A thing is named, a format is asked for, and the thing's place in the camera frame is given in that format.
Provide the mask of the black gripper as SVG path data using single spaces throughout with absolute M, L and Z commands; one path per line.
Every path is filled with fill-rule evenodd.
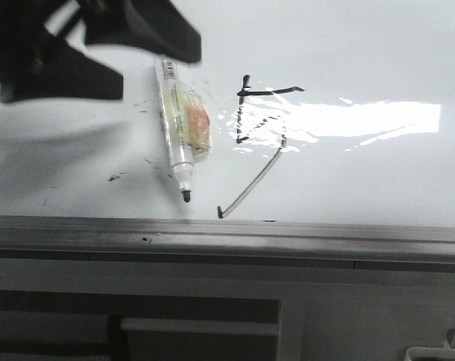
M 64 1 L 0 1 L 1 103 L 123 98 L 123 76 L 66 41 L 83 20 L 83 2 L 53 34 L 46 23 Z

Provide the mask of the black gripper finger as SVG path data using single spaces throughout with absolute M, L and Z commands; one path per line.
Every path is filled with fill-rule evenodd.
M 202 60 L 202 38 L 170 1 L 84 1 L 87 45 L 136 47 L 185 63 Z

